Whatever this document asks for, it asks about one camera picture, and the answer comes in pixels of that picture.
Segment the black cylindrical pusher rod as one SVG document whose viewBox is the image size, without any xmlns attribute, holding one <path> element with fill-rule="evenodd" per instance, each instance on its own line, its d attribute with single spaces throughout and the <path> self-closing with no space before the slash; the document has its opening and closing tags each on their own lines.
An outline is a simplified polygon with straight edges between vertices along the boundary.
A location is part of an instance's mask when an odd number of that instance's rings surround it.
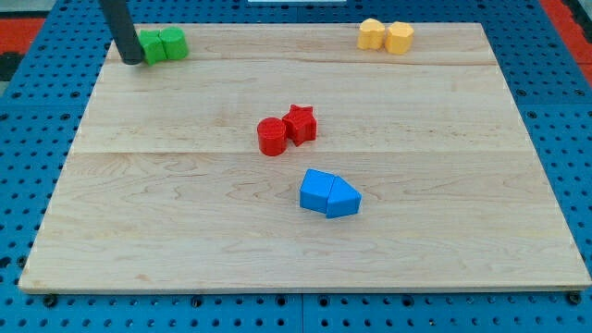
<svg viewBox="0 0 592 333">
<path fill-rule="evenodd" d="M 99 0 L 99 5 L 122 62 L 126 65 L 139 65 L 144 60 L 144 51 L 126 1 Z"/>
</svg>

